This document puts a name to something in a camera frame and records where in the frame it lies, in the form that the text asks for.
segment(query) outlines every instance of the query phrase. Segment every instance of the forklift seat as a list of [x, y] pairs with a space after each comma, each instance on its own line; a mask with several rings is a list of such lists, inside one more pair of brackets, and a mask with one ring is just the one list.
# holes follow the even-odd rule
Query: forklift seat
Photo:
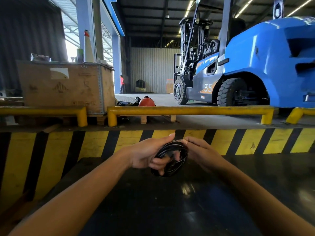
[[[231, 21], [231, 27], [230, 27], [230, 39], [241, 34], [245, 29], [246, 29], [246, 23], [243, 19], [233, 18]], [[219, 51], [221, 32], [222, 32], [222, 29], [220, 29], [218, 39], [213, 39], [210, 42], [209, 47], [204, 51], [203, 58], [206, 58], [207, 56], [215, 54], [216, 52]]]

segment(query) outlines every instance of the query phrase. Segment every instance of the yellow pipe barrier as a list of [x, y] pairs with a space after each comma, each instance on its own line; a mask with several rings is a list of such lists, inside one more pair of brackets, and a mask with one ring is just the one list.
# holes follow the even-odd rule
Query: yellow pipe barrier
[[108, 107], [108, 125], [117, 125], [117, 116], [150, 115], [262, 115], [261, 123], [271, 125], [273, 107]]
[[315, 108], [294, 108], [286, 122], [297, 124], [303, 115], [315, 115]]
[[77, 116], [78, 126], [86, 127], [86, 107], [0, 107], [0, 115]]

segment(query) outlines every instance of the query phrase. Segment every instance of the left hand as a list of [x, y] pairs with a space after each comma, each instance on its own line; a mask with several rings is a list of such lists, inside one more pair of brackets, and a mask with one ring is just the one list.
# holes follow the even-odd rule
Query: left hand
[[[158, 170], [159, 174], [162, 176], [164, 174], [164, 167], [171, 158], [169, 156], [164, 156], [164, 158], [154, 158], [158, 151], [166, 143], [170, 143], [175, 137], [175, 133], [170, 134], [164, 138], [149, 138], [138, 142], [134, 145], [125, 147], [124, 150], [128, 151], [131, 156], [131, 165], [133, 168], [146, 168], [150, 167], [152, 169]], [[174, 154], [175, 159], [179, 160], [179, 154]]]

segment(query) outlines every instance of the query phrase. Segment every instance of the black wire coil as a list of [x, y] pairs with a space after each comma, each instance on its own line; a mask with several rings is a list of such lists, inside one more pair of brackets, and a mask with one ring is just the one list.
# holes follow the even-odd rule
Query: black wire coil
[[[173, 155], [174, 151], [179, 151], [179, 161], [176, 161]], [[178, 141], [173, 141], [170, 143], [165, 144], [159, 152], [156, 154], [155, 157], [163, 158], [167, 153], [168, 156], [171, 158], [171, 161], [166, 164], [164, 168], [164, 175], [160, 176], [158, 170], [151, 169], [151, 172], [155, 176], [159, 177], [170, 177], [175, 175], [181, 167], [184, 165], [187, 159], [187, 149], [185, 148], [184, 144]]]

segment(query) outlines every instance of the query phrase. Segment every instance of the black glossy surface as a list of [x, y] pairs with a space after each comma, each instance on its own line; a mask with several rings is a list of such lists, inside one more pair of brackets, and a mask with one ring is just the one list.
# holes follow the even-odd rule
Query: black glossy surface
[[[294, 212], [315, 224], [311, 154], [233, 156], [231, 162]], [[82, 159], [42, 203], [101, 163]], [[171, 178], [128, 170], [80, 235], [261, 235], [229, 188], [193, 162]]]

